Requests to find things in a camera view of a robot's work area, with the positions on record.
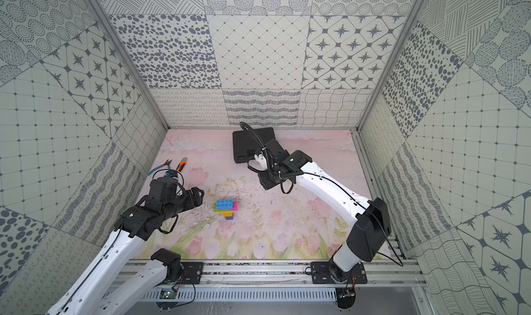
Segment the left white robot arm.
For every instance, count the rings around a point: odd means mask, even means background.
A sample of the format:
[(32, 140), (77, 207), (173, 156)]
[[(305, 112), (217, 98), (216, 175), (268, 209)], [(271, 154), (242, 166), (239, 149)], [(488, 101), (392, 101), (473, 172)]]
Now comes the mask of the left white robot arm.
[(164, 233), (165, 221), (177, 221), (179, 214), (200, 207), (204, 194), (197, 187), (185, 189), (176, 171), (153, 179), (148, 194), (120, 215), (99, 254), (48, 314), (125, 314), (150, 289), (166, 280), (184, 283), (186, 271), (181, 256), (161, 248), (132, 278), (112, 293), (107, 291), (152, 234)]

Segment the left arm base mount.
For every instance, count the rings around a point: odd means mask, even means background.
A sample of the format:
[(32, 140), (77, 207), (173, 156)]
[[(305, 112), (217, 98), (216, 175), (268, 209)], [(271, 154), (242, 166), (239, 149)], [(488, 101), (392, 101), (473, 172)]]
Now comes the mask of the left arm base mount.
[(199, 285), (203, 276), (203, 262), (181, 262), (178, 282), (184, 285)]

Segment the light blue lego brick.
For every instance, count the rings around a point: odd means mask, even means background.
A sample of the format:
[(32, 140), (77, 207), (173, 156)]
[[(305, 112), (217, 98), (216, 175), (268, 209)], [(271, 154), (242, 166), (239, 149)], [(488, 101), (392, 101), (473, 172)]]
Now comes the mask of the light blue lego brick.
[(218, 200), (216, 204), (218, 206), (221, 206), (222, 204), (233, 204), (233, 200)]

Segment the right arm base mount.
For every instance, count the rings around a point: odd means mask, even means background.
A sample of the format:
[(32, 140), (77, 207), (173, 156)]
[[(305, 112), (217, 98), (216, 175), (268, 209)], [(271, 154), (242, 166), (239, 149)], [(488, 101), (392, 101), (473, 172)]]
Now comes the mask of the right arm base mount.
[(310, 263), (309, 274), (314, 285), (341, 284), (347, 280), (351, 283), (352, 278), (356, 284), (367, 284), (365, 266), (362, 262), (355, 265), (349, 272), (342, 272), (341, 269), (333, 266), (331, 262), (314, 261)]

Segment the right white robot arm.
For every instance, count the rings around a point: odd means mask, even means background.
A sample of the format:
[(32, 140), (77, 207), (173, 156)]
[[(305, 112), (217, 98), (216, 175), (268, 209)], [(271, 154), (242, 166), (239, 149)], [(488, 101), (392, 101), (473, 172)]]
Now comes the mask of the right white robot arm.
[(348, 189), (326, 173), (306, 153), (288, 153), (276, 140), (255, 150), (254, 159), (261, 169), (260, 184), (269, 190), (289, 181), (301, 186), (328, 204), (351, 229), (337, 251), (329, 259), (329, 271), (334, 281), (350, 279), (353, 268), (360, 262), (371, 262), (391, 234), (387, 204), (376, 197), (370, 200)]

